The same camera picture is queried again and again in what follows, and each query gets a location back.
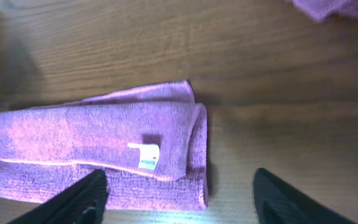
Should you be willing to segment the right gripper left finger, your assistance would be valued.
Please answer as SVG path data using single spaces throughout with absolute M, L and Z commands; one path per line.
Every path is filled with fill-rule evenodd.
M 105 171 L 96 169 L 8 224 L 101 224 L 108 199 Z

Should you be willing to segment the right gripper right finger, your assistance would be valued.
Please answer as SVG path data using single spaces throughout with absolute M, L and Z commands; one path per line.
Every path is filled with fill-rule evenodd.
M 256 170 L 252 188 L 260 224 L 355 224 L 267 169 Z

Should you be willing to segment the purple cloth with label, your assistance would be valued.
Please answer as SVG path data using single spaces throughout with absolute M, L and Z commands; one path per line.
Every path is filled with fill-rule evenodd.
M 206 108 L 188 82 L 0 113 L 0 197 L 42 203 L 102 169 L 108 209 L 204 210 Z

